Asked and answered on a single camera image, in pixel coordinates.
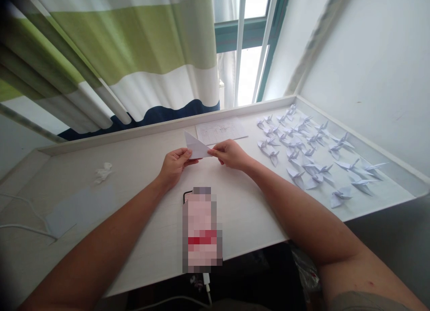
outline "window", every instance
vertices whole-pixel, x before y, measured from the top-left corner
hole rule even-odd
[[[275,2],[275,13],[266,50],[266,65],[263,67],[264,71],[261,75],[257,102],[262,100],[264,94],[288,0],[276,0]],[[213,3],[218,70],[225,98],[223,101],[226,108],[230,108],[232,106],[228,106],[228,95],[234,93],[232,74],[234,75],[236,71],[239,0],[213,0]],[[246,0],[245,3],[245,24],[237,96],[239,106],[252,102],[269,3],[270,0]]]

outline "desk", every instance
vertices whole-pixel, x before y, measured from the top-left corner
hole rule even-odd
[[[327,120],[326,115],[300,97],[286,97],[233,110],[73,141],[33,153],[33,157],[25,160],[9,174],[0,185],[0,191],[9,190],[10,193],[12,189],[19,196],[30,198],[36,209],[46,216],[62,199],[80,189],[89,185],[99,187],[94,185],[94,171],[101,168],[104,162],[110,162],[114,172],[106,183],[113,185],[119,208],[157,176],[168,151],[185,146],[183,129],[196,136],[195,124],[236,115],[249,134],[249,137],[237,140],[239,145],[275,173],[291,181],[285,169],[290,165],[285,146],[279,147],[277,167],[274,167],[257,147],[257,141],[263,139],[264,134],[256,126],[256,118],[274,114],[275,122],[276,115],[283,114],[293,102],[297,104],[299,110],[295,121],[300,117],[300,112],[313,115],[318,124]],[[332,134],[342,136],[349,130],[342,123],[329,119],[328,129]],[[390,162],[390,164],[381,169],[384,181],[371,186],[374,196],[365,195],[353,188],[353,198],[346,205],[332,209],[342,221],[409,201],[428,192],[425,183],[428,180],[423,181],[424,177],[419,172],[370,144],[353,131],[349,131],[352,134],[348,141],[356,147],[357,153],[342,149],[342,161],[353,162],[359,153],[371,163]],[[315,152],[314,158],[317,163],[323,165],[333,162],[327,147],[320,147]],[[347,173],[336,164],[331,172],[336,181],[336,188],[349,185]],[[20,182],[24,183],[20,181],[22,178],[17,177],[20,174],[27,176],[28,182],[19,185]],[[248,176],[221,166],[215,158],[205,158],[198,165],[188,167],[176,187],[162,199],[106,296],[181,274],[178,220],[181,216],[182,194],[193,187],[212,187],[212,193],[217,195],[218,215],[223,224],[225,260],[288,238],[281,230],[261,191]],[[334,190],[329,184],[324,183],[322,187],[307,192],[330,209],[330,196]],[[13,200],[3,209],[0,213],[0,222],[20,222],[42,228],[41,223],[31,215],[25,205],[17,200]],[[47,245],[47,239],[37,234],[17,229],[1,230],[3,263],[7,268],[7,275],[10,276],[14,305],[23,301],[61,258],[100,222],[102,220],[93,224],[85,233],[78,233],[72,228],[52,245]]]

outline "hand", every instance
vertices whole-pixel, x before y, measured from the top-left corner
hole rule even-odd
[[[246,154],[240,145],[231,139],[218,143],[207,153],[217,157],[221,165],[225,164],[229,168],[238,170],[244,170],[254,160]]]
[[[198,159],[189,160],[192,153],[191,149],[180,148],[166,154],[157,179],[167,187],[167,190],[178,183],[185,167],[198,163]]]

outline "wall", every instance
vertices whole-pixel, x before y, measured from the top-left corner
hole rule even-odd
[[[300,94],[430,176],[430,0],[351,0]]]
[[[54,144],[2,115],[0,115],[0,140],[0,179],[33,149]]]
[[[263,100],[284,95],[327,0],[288,0]]]
[[[350,0],[300,91],[427,176],[429,4],[430,0]],[[277,84],[280,90],[287,83]],[[430,307],[430,197],[347,225]]]

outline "phone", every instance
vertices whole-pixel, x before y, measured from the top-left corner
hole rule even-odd
[[[184,193],[182,261],[185,273],[210,273],[222,265],[222,230],[217,223],[216,196],[210,187]]]

